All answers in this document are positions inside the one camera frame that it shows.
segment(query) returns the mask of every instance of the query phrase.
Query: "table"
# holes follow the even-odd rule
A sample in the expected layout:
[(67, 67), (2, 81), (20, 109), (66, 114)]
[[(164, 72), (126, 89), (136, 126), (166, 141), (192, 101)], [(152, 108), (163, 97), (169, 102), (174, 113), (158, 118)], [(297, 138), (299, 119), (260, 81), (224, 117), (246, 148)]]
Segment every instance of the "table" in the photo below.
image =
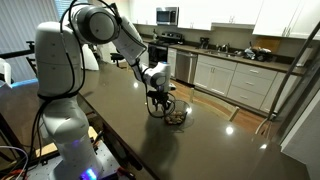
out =
[(156, 179), (309, 179), (277, 144), (196, 105), (180, 128), (149, 116), (144, 86), (128, 72), (102, 64), (86, 76), (80, 94)]

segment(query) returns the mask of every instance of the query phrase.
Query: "blue light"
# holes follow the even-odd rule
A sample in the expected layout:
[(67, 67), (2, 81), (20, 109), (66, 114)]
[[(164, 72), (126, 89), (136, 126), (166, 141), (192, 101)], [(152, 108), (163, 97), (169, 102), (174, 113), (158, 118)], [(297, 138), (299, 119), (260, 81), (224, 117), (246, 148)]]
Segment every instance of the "blue light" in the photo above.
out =
[(97, 176), (94, 174), (91, 168), (87, 169), (81, 174), (82, 180), (97, 180)]
[(15, 82), (15, 83), (11, 84), (11, 87), (15, 88), (15, 87), (19, 87), (22, 85), (35, 83), (35, 82), (38, 82), (38, 79), (30, 79), (30, 80), (26, 80), (26, 81)]

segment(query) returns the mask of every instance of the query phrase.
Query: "cabinet handle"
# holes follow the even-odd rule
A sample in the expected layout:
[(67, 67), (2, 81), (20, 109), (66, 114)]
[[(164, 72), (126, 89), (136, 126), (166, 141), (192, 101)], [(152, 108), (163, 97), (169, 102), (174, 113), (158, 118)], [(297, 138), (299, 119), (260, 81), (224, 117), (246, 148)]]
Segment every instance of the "cabinet handle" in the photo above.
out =
[(250, 72), (253, 72), (253, 73), (259, 74), (259, 71), (256, 71), (256, 70), (250, 70)]
[(286, 37), (289, 37), (291, 28), (288, 29)]
[(283, 30), (283, 32), (282, 32), (282, 36), (285, 35), (286, 30), (287, 30), (287, 27), (284, 28), (284, 30)]
[(251, 85), (251, 86), (254, 85), (254, 83), (251, 83), (251, 82), (246, 82), (246, 84), (249, 84), (249, 85)]
[(246, 97), (246, 96), (240, 95), (240, 97), (243, 98), (243, 99), (248, 99), (248, 97)]

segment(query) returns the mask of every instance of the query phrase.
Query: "window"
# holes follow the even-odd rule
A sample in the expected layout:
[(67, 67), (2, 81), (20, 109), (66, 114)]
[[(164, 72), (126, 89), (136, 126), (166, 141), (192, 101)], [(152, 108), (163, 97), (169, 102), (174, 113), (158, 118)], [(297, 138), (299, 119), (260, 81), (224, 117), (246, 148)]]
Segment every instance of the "window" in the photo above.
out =
[[(61, 18), (63, 12), (69, 8), (72, 0), (54, 0), (54, 1), (57, 7), (59, 18)], [(88, 0), (78, 0), (76, 3), (88, 3)]]

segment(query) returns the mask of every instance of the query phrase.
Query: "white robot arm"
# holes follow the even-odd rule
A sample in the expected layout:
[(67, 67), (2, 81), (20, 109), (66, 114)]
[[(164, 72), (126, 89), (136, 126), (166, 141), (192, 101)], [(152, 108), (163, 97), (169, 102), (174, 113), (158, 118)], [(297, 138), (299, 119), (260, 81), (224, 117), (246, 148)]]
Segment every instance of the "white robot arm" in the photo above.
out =
[(146, 50), (134, 26), (120, 17), (115, 5), (110, 9), (78, 5), (71, 9), (68, 22), (45, 22), (38, 26), (35, 55), (41, 100), (41, 119), (63, 161), (49, 179), (85, 179), (92, 173), (99, 177), (102, 163), (91, 146), (88, 121), (79, 108), (76, 95), (84, 81), (81, 73), (81, 45), (113, 42), (143, 83), (155, 88), (148, 92), (154, 105), (169, 109), (170, 66), (166, 63), (149, 69), (140, 65), (139, 56)]

